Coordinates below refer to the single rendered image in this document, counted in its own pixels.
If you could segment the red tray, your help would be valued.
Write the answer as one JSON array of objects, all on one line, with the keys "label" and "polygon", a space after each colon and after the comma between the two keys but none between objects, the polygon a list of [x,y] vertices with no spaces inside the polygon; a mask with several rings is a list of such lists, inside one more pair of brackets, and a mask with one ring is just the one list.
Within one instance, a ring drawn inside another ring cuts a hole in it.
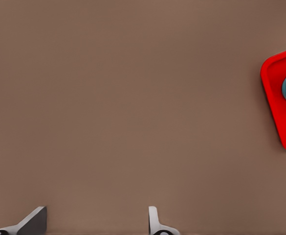
[{"label": "red tray", "polygon": [[261,67],[261,79],[281,143],[286,149],[286,100],[282,83],[286,78],[286,51],[268,58]]}]

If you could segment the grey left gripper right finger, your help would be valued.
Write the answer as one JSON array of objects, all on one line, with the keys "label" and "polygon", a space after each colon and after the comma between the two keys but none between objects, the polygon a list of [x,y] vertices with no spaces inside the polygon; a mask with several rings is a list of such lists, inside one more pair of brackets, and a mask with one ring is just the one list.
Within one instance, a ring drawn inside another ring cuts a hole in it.
[{"label": "grey left gripper right finger", "polygon": [[180,235],[180,232],[159,222],[157,208],[149,206],[149,235]]}]

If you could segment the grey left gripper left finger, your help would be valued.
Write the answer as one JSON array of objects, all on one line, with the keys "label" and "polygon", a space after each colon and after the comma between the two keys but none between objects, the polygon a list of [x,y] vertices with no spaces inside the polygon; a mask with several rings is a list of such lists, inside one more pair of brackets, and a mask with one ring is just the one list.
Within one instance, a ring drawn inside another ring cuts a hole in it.
[{"label": "grey left gripper left finger", "polygon": [[39,206],[16,225],[0,228],[0,235],[45,235],[47,207]]}]

